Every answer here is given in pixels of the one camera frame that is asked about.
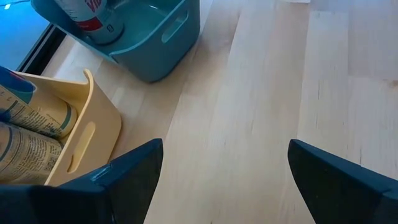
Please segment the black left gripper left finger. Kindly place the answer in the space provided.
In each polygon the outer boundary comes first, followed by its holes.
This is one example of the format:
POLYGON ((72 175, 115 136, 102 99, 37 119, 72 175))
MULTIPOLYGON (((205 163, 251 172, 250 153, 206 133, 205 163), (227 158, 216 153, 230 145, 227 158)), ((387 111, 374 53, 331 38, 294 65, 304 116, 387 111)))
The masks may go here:
POLYGON ((2 185, 1 224, 143 223, 163 155, 153 139, 58 187, 2 185))

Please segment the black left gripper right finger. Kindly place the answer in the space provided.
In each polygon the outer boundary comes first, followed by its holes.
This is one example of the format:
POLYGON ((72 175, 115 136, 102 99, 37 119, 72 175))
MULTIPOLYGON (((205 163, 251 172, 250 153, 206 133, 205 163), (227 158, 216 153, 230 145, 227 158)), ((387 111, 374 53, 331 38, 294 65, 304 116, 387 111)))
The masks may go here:
POLYGON ((397 223, 397 181, 298 139, 290 170, 315 223, 397 223))

